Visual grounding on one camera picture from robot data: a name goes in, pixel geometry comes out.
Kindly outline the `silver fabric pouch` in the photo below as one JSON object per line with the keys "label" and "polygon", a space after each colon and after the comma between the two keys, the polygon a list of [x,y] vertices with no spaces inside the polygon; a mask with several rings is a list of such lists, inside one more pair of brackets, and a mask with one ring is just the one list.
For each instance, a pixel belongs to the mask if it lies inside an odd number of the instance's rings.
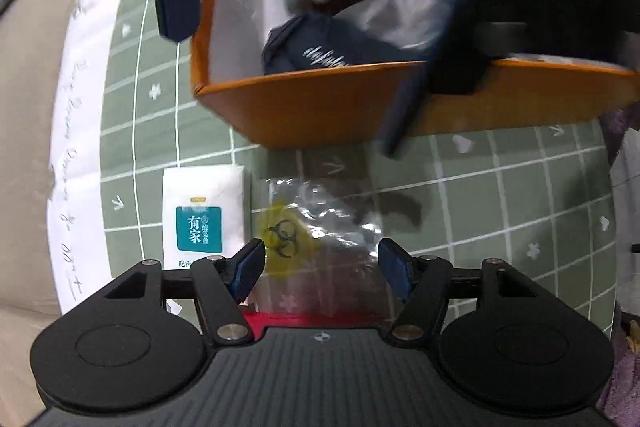
{"label": "silver fabric pouch", "polygon": [[398,49],[423,52],[440,37],[451,11],[445,0],[363,0],[335,18]]}

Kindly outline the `white teal tissue pack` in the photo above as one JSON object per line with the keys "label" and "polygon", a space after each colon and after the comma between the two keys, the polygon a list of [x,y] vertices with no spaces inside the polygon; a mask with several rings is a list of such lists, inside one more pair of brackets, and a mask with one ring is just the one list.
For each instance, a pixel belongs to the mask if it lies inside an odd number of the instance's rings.
{"label": "white teal tissue pack", "polygon": [[167,269],[198,259],[230,258],[245,244],[245,172],[240,166],[163,172],[163,256]]}

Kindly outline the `clear plastic zip bag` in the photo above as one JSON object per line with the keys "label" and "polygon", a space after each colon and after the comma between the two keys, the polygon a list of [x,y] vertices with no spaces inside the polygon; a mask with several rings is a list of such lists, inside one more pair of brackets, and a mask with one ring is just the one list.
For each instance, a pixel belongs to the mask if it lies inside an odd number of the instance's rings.
{"label": "clear plastic zip bag", "polygon": [[378,269],[382,216],[365,179],[262,182],[252,233],[266,246],[265,271],[248,305],[285,317],[354,314],[385,322],[395,299]]}

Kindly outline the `navy blue fabric bag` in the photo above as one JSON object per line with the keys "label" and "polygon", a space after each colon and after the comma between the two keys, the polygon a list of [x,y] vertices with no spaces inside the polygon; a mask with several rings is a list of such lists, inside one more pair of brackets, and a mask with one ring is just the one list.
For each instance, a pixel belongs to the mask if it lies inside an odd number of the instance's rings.
{"label": "navy blue fabric bag", "polygon": [[420,52],[399,49],[355,25],[329,15],[306,12],[270,31],[262,50],[262,72],[303,72],[347,66],[414,62]]}

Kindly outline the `red transparent cube box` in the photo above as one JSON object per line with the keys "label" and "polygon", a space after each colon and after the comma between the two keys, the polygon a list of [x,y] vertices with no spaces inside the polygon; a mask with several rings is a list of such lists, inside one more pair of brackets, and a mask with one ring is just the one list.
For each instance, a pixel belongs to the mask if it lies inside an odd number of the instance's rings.
{"label": "red transparent cube box", "polygon": [[262,338],[269,327],[281,329],[351,329],[352,327],[379,327],[385,329],[390,319],[369,312],[338,312],[329,317],[324,314],[289,314],[259,312],[242,307],[244,319],[250,324],[256,339]]}

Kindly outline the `orange white cardboard box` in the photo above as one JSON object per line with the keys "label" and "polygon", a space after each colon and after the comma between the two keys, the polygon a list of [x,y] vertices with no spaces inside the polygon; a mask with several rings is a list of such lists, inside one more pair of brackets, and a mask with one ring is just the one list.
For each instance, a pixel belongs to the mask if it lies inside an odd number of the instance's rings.
{"label": "orange white cardboard box", "polygon": [[[454,61],[411,126],[413,135],[583,122],[639,98],[639,0],[615,0],[626,36],[621,68],[501,60],[472,90]],[[195,98],[270,150],[375,138],[413,62],[264,75],[260,54],[283,24],[282,0],[203,0],[191,42]]]}

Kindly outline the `beige fabric sofa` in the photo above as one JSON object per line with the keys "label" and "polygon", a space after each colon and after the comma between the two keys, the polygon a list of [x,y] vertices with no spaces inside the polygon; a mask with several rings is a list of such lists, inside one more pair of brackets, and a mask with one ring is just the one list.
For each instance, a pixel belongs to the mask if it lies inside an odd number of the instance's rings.
{"label": "beige fabric sofa", "polygon": [[60,315],[46,231],[52,109],[76,0],[12,0],[1,14],[1,422],[42,410],[29,366]]}

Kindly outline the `green grid tablecloth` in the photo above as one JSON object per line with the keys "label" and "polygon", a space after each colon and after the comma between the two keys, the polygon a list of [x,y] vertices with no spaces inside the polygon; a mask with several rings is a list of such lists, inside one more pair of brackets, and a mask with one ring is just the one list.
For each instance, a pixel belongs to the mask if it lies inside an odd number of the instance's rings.
{"label": "green grid tablecloth", "polygon": [[270,152],[190,98],[189,48],[157,33],[154,0],[74,0],[54,103],[48,239],[70,311],[136,262],[171,254],[164,173],[244,174],[246,234],[275,200],[319,239],[381,236],[476,268],[509,261],[605,331],[616,303],[615,210],[599,126],[419,136],[397,160],[368,144]]}

